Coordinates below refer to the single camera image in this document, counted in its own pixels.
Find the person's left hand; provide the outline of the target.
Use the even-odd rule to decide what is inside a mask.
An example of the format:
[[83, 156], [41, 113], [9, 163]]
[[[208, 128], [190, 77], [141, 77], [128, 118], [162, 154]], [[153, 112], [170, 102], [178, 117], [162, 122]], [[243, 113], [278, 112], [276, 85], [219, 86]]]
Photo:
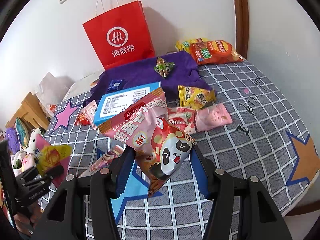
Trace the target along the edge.
[[31, 206], [31, 217], [28, 218], [21, 213], [17, 213], [14, 215], [14, 220], [16, 223], [17, 230], [25, 235], [31, 236], [32, 233], [28, 229], [28, 226], [33, 223], [33, 228], [35, 228], [42, 216], [41, 208], [38, 202], [33, 203]]

